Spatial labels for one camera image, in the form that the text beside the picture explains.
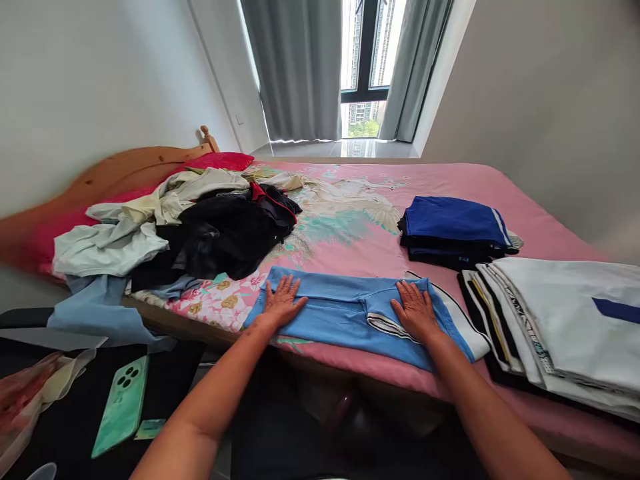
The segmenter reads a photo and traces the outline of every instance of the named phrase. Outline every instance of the high-rise building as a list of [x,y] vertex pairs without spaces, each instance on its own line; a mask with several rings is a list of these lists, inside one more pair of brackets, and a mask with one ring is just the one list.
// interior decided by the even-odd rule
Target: high-rise building
[[[395,10],[396,0],[379,0],[378,14],[376,19],[375,40],[373,58],[371,60],[371,80],[372,86],[384,85],[385,67],[387,66],[387,53],[389,50],[389,39],[391,37],[391,23]],[[351,84],[357,84],[358,59],[360,55],[360,32],[362,22],[362,6],[353,18],[353,46],[351,65]],[[379,102],[351,103],[349,104],[349,124],[366,122],[368,120],[378,120]]]
[[[356,89],[359,69],[370,69],[370,87],[389,85],[399,41],[399,32],[404,16],[406,0],[378,0],[373,54],[370,65],[359,65],[360,40],[364,2],[373,0],[343,1],[343,89]],[[342,105],[343,136],[349,126],[368,120],[381,122],[385,102],[348,103]]]

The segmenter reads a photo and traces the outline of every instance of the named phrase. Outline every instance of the gray curtain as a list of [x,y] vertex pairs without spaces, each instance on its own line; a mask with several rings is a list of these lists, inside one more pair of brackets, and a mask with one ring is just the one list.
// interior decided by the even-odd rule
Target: gray curtain
[[407,0],[378,138],[413,141],[453,0]]
[[341,0],[241,0],[271,140],[341,138]]

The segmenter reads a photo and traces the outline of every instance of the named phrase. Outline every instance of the tree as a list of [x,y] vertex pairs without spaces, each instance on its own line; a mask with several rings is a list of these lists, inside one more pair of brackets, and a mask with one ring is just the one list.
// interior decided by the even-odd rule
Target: tree
[[349,138],[377,137],[379,129],[376,120],[354,123],[349,126]]

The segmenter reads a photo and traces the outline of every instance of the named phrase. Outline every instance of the window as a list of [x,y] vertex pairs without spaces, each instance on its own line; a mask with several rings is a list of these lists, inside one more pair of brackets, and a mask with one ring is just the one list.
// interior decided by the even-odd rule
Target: window
[[405,6],[406,0],[343,0],[343,137],[376,137],[378,134]]

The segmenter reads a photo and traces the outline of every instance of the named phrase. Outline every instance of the wooden headboard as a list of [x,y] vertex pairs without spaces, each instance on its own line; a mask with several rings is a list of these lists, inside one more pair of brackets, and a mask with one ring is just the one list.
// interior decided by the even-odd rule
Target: wooden headboard
[[116,153],[80,174],[56,198],[0,219],[0,261],[36,273],[37,266],[27,255],[24,244],[39,224],[120,193],[158,184],[180,164],[206,153],[219,152],[209,128],[202,125],[200,130],[203,140],[197,147],[144,147]]

